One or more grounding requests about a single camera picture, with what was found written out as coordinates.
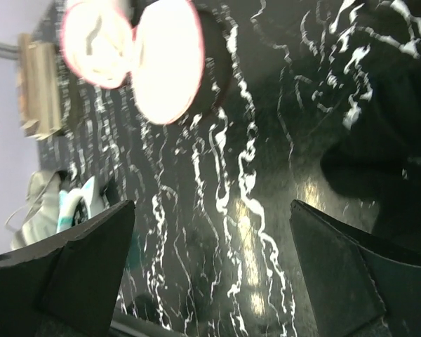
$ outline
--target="black cloth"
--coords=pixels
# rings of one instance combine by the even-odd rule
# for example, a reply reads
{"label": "black cloth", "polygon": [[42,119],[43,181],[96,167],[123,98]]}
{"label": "black cloth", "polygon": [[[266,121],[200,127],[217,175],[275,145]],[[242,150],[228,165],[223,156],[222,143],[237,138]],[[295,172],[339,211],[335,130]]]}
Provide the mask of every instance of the black cloth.
{"label": "black cloth", "polygon": [[373,234],[421,252],[421,58],[370,79],[373,98],[322,157],[330,186],[380,203]]}

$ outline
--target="black marble floor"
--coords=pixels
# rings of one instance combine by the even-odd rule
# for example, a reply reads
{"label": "black marble floor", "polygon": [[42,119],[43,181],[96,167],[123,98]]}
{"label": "black marble floor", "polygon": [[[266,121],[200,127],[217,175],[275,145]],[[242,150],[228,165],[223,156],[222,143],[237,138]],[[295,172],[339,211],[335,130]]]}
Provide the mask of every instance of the black marble floor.
{"label": "black marble floor", "polygon": [[[317,336],[289,208],[301,199],[373,224],[377,204],[337,196],[319,160],[368,109],[370,78],[389,57],[418,57],[421,6],[379,2],[198,0],[228,28],[234,73],[222,107],[192,125],[151,125],[129,86],[78,81],[85,117],[40,142],[41,165],[69,169],[73,185],[113,181],[110,204],[134,200],[143,254],[123,277],[122,310],[152,298],[159,323],[189,336]],[[55,39],[63,6],[56,0],[36,38]],[[71,84],[58,61],[67,119]],[[146,314],[136,307],[128,314]]]}

